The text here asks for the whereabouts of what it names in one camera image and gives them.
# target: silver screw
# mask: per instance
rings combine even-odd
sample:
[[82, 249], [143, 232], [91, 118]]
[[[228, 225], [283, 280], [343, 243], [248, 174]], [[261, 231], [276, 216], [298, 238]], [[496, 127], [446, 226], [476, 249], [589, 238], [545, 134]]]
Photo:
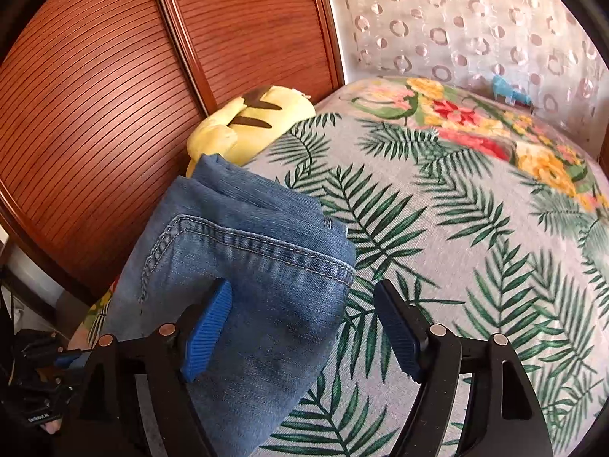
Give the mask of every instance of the silver screw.
[[102, 347], [107, 347], [112, 343], [112, 335], [103, 335], [97, 341], [97, 343]]
[[493, 340], [497, 345], [507, 345], [507, 337], [501, 333], [495, 333]]
[[440, 325], [439, 323], [434, 323], [431, 325], [429, 327], [429, 331], [436, 337], [444, 337], [444, 335], [446, 335], [446, 327], [444, 325]]
[[158, 329], [158, 332], [163, 337], [173, 335], [175, 333], [175, 325], [173, 323], [165, 323], [164, 325], [161, 325], [161, 327]]

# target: denim fabric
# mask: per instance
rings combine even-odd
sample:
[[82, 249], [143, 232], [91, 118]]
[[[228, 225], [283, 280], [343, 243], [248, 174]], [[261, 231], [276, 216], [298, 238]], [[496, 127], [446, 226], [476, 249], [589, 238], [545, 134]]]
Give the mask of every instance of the denim fabric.
[[336, 341], [353, 278], [345, 225], [319, 201], [201, 157], [148, 221], [104, 332], [145, 336], [178, 319], [215, 277], [233, 309], [208, 370], [188, 391], [218, 457], [249, 455], [315, 381]]

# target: jeans stitching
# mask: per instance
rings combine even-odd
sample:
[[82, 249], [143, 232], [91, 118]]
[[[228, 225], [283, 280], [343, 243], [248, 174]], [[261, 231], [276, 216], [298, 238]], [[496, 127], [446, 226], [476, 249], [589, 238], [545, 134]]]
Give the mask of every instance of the jeans stitching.
[[[200, 221], [195, 220], [195, 219], [192, 219], [192, 218], [188, 218], [188, 217], [184, 217], [184, 216], [182, 216], [182, 217], [176, 217], [176, 218], [174, 218], [174, 221], [173, 221], [173, 222], [172, 222], [172, 223], [171, 223], [171, 224], [170, 224], [170, 225], [169, 225], [169, 226], [168, 226], [168, 227], [167, 227], [167, 228], [166, 228], [166, 229], [163, 231], [163, 233], [161, 233], [161, 235], [159, 235], [159, 238], [156, 240], [156, 243], [155, 243], [155, 245], [153, 246], [153, 249], [154, 249], [154, 248], [158, 248], [158, 247], [160, 246], [160, 244], [161, 244], [161, 242], [162, 242], [163, 238], [165, 237], [165, 235], [169, 234], [169, 233], [170, 233], [171, 228], [172, 228], [172, 227], [173, 227], [175, 224], [179, 223], [179, 221], [180, 221], [180, 220], [182, 220], [182, 219], [184, 219], [184, 220], [190, 220], [190, 221], [193, 221], [193, 222], [195, 222], [195, 223], [198, 223], [198, 224], [203, 225], [204, 227], [208, 227], [208, 228], [212, 228], [212, 229], [214, 228], [214, 227], [213, 227], [212, 225], [210, 225], [210, 224], [207, 224], [207, 223], [205, 223], [205, 222], [200, 222]], [[331, 265], [334, 265], [334, 266], [336, 266], [336, 267], [338, 267], [338, 268], [340, 268], [340, 269], [342, 269], [342, 270], [345, 270], [347, 273], [349, 273], [349, 275], [351, 275], [351, 277], [353, 276], [353, 272], [351, 271], [351, 267], [349, 267], [348, 265], [345, 265], [345, 264], [340, 264], [340, 263], [333, 262], [333, 261], [331, 261], [331, 260], [327, 260], [327, 259], [323, 259], [322, 257], [318, 257], [318, 256], [315, 256], [314, 254], [307, 253], [307, 252], [305, 252], [305, 251], [301, 251], [301, 250], [299, 250], [299, 249], [297, 249], [297, 248], [296, 248], [296, 249], [293, 249], [293, 248], [291, 248], [291, 247], [288, 247], [287, 245], [282, 245], [281, 243], [277, 243], [277, 244], [276, 244], [275, 242], [268, 242], [268, 241], [264, 241], [263, 239], [257, 239], [257, 238], [254, 238], [254, 237], [245, 236], [245, 235], [242, 235], [242, 234], [241, 234], [241, 233], [239, 233], [239, 232], [234, 232], [234, 231], [233, 231], [233, 232], [231, 232], [231, 231], [220, 230], [220, 229], [223, 229], [223, 228], [224, 228], [224, 227], [220, 227], [220, 225], [217, 225], [217, 228], [216, 228], [215, 230], [216, 230], [217, 232], [222, 233], [222, 234], [225, 234], [225, 235], [237, 235], [237, 236], [243, 236], [243, 237], [245, 237], [246, 239], [251, 239], [251, 240], [253, 240], [253, 241], [255, 241], [255, 242], [260, 242], [261, 244], [269, 244], [269, 245], [273, 245], [274, 247], [283, 248], [284, 250], [288, 250], [288, 251], [294, 251], [294, 252], [297, 252], [297, 253], [303, 254], [303, 255], [305, 255], [305, 256], [312, 257], [312, 258], [314, 258], [314, 259], [318, 259], [318, 260], [320, 260], [321, 262], [325, 262], [326, 264], [331, 264]], [[174, 240], [175, 240], [175, 239], [176, 239], [176, 238], [177, 238], [177, 237], [178, 237], [178, 236], [179, 236], [181, 233], [184, 233], [184, 232], [192, 232], [192, 233], [197, 234], [197, 235], [202, 235], [202, 236], [205, 236], [205, 237], [207, 237], [207, 238], [209, 238], [209, 239], [211, 239], [211, 240], [213, 240], [213, 241], [217, 242], [218, 244], [226, 245], [227, 247], [234, 247], [234, 248], [236, 248], [236, 249], [240, 249], [240, 250], [243, 250], [243, 251], [251, 252], [251, 253], [253, 253], [253, 254], [258, 254], [258, 255], [260, 255], [260, 256], [264, 256], [264, 257], [267, 257], [267, 258], [269, 258], [269, 259], [272, 259], [272, 260], [275, 260], [275, 261], [278, 261], [278, 262], [282, 262], [282, 263], [284, 263], [284, 264], [287, 264], [287, 265], [293, 266], [293, 267], [295, 267], [295, 268], [299, 268], [299, 269], [302, 269], [302, 270], [305, 270], [305, 271], [308, 271], [308, 272], [314, 273], [314, 274], [319, 275], [319, 276], [325, 276], [326, 278], [330, 278], [330, 279], [332, 279], [332, 280], [334, 280], [334, 281], [337, 281], [337, 282], [339, 282], [339, 283], [342, 283], [343, 285], [345, 285], [345, 286], [347, 286], [347, 287], [351, 285], [351, 283], [349, 283], [349, 282], [347, 282], [347, 281], [345, 281], [345, 280], [341, 280], [340, 278], [337, 278], [337, 277], [335, 277], [335, 276], [332, 276], [332, 275], [327, 275], [327, 274], [325, 274], [325, 273], [318, 272], [318, 271], [313, 270], [313, 269], [311, 269], [311, 268], [307, 268], [307, 267], [305, 267], [305, 266], [300, 266], [300, 265], [297, 265], [297, 264], [291, 263], [291, 262], [289, 262], [289, 261], [286, 261], [286, 260], [283, 260], [283, 259], [279, 259], [279, 258], [277, 258], [277, 257], [270, 256], [270, 255], [268, 255], [268, 254], [264, 254], [264, 253], [262, 253], [262, 252], [260, 252], [260, 251], [255, 251], [255, 250], [252, 250], [252, 249], [248, 249], [247, 247], [241, 247], [241, 246], [236, 245], [236, 244], [228, 244], [228, 243], [226, 243], [226, 242], [222, 242], [222, 241], [221, 241], [221, 240], [219, 240], [219, 239], [216, 239], [215, 237], [213, 237], [213, 236], [211, 236], [211, 235], [207, 235], [207, 234], [205, 234], [205, 233], [203, 233], [203, 232], [197, 232], [196, 230], [190, 230], [190, 229], [188, 229], [188, 228], [184, 228], [184, 229], [181, 229], [181, 230], [180, 230], [180, 231], [179, 231], [179, 232], [178, 232], [176, 235], [174, 235], [174, 236], [173, 236], [173, 237], [172, 237], [172, 238], [169, 240], [169, 242], [167, 242], [167, 244], [165, 245], [165, 248], [164, 248], [164, 249], [163, 249], [163, 251], [161, 252], [161, 255], [159, 256], [159, 258], [158, 258], [158, 259], [156, 259], [156, 262], [154, 263], [154, 266], [153, 266], [153, 267], [152, 267], [152, 269], [150, 269], [150, 270], [148, 270], [147, 268], [148, 268], [149, 263], [150, 263], [150, 262], [151, 262], [151, 261], [154, 259], [154, 256], [153, 256], [153, 255], [154, 255], [154, 250], [153, 250], [153, 251], [151, 251], [151, 252], [150, 252], [150, 254], [148, 255], [148, 257], [146, 258], [146, 261], [145, 261], [145, 263], [144, 263], [144, 270], [142, 271], [142, 278], [141, 278], [141, 287], [142, 287], [142, 293], [141, 293], [140, 298], [139, 298], [139, 301], [140, 301], [140, 302], [141, 302], [141, 301], [143, 301], [143, 300], [145, 299], [145, 296], [146, 296], [146, 288], [147, 288], [147, 279], [148, 279], [148, 277], [150, 277], [150, 275], [151, 275], [151, 274], [153, 274], [154, 270], [156, 269], [156, 265], [157, 265], [157, 264], [158, 264], [158, 263], [161, 261], [161, 259], [162, 259], [163, 255], [165, 254], [166, 250], [167, 250], [167, 249], [168, 249], [168, 248], [171, 246], [172, 242], [173, 242], [173, 241], [174, 241]]]

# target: floral blanket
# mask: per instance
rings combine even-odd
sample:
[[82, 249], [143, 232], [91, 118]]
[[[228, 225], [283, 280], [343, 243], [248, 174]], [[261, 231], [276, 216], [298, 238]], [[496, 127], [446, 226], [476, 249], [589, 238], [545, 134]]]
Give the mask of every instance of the floral blanket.
[[[534, 117], [420, 78], [359, 81], [317, 111], [249, 168], [347, 223], [357, 278], [324, 372], [254, 455], [389, 454], [418, 385], [375, 313], [381, 278], [456, 334], [507, 335], [555, 455], [568, 455], [609, 396], [609, 184], [598, 165]], [[87, 320], [96, 331], [98, 317]], [[81, 326], [95, 342], [91, 332]], [[455, 452], [469, 383], [441, 455]]]

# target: pikachu plush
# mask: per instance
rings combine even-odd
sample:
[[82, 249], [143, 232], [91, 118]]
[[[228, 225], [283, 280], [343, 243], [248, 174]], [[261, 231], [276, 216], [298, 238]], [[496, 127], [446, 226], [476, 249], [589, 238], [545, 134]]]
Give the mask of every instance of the pikachu plush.
[[190, 177], [201, 155], [220, 154], [244, 165], [293, 124], [315, 116], [315, 108], [299, 91], [262, 86], [227, 103], [194, 129], [187, 141]]

